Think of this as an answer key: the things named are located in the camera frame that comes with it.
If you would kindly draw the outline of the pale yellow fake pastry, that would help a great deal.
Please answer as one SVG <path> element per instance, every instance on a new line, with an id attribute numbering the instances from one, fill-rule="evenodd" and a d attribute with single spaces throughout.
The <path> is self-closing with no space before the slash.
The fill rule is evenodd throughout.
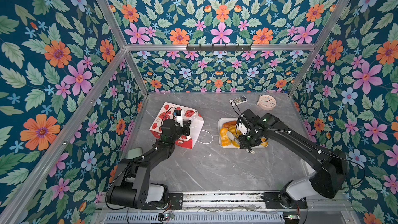
<path id="1" fill-rule="evenodd" d="M 230 138 L 228 137 L 228 132 L 229 132 L 228 128 L 221 128 L 220 129 L 220 132 L 219 132 L 219 134 L 220 134 L 220 145 L 222 147 L 227 147 L 227 146 L 232 145 L 232 142 L 231 142 Z"/>

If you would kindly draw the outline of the orange-brown fake pastry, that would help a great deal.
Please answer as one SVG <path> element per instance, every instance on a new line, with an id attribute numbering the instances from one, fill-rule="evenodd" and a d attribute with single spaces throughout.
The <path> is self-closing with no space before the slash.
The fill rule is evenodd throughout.
<path id="1" fill-rule="evenodd" d="M 236 120 L 225 122 L 222 127 L 229 129 L 230 127 L 236 126 Z"/>

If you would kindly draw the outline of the white and red paper bag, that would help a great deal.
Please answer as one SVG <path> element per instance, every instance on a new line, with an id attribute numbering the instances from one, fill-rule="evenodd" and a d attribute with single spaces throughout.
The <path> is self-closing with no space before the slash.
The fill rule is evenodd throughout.
<path id="1" fill-rule="evenodd" d="M 204 119 L 200 113 L 193 108 L 165 102 L 150 126 L 150 132 L 155 138 L 161 137 L 167 120 L 173 120 L 175 130 L 182 132 L 177 134 L 176 146 L 192 150 L 203 130 Z"/>

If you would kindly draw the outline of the yellow ring fake bread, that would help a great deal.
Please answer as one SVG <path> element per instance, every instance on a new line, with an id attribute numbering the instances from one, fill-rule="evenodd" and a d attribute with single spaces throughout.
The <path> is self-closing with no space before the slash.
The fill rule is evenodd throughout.
<path id="1" fill-rule="evenodd" d="M 262 147 L 267 147 L 268 146 L 268 139 L 267 138 L 261 137 L 260 140 L 261 140 L 261 144 L 260 145 Z"/>

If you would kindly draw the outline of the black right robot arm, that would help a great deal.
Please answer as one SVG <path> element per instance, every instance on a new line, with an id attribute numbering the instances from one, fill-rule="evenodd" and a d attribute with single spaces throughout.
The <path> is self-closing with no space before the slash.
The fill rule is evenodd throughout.
<path id="1" fill-rule="evenodd" d="M 253 111 L 245 110 L 237 118 L 235 129 L 238 132 L 235 139 L 241 149 L 251 152 L 261 145 L 262 139 L 276 141 L 313 169 L 309 176 L 291 180 L 280 190 L 277 201 L 284 208 L 291 208 L 297 201 L 315 195 L 333 199 L 347 178 L 348 162 L 344 152 L 315 144 L 270 113 L 259 117 Z"/>

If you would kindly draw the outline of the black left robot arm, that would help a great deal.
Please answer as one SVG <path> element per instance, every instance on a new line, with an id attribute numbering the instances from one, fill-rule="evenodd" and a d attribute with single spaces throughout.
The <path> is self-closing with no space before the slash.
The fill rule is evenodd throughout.
<path id="1" fill-rule="evenodd" d="M 148 202 L 151 170 L 172 155 L 181 136 L 190 135 L 191 122 L 184 120 L 178 123 L 173 119 L 163 121 L 162 133 L 151 150 L 140 157 L 121 160 L 105 195 L 105 204 L 135 209 L 144 207 Z"/>

